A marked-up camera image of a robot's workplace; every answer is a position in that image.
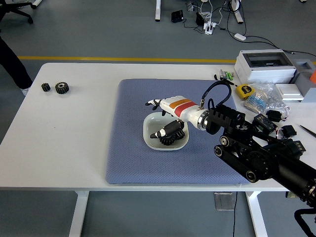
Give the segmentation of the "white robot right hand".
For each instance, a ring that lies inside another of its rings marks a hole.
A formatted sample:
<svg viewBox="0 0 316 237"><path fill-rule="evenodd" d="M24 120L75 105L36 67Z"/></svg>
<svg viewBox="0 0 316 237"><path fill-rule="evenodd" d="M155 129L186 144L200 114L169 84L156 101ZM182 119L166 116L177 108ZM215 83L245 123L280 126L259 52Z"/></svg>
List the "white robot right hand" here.
<svg viewBox="0 0 316 237"><path fill-rule="evenodd" d="M199 129L205 130L203 127L204 118L208 114L206 109L201 109L199 105L183 96L174 96L165 99L153 99L145 104L153 105L153 110L160 107L162 115L171 114L176 120L165 125L156 133L150 135L151 138L167 138L175 135L184 128L185 122L190 122Z"/></svg>

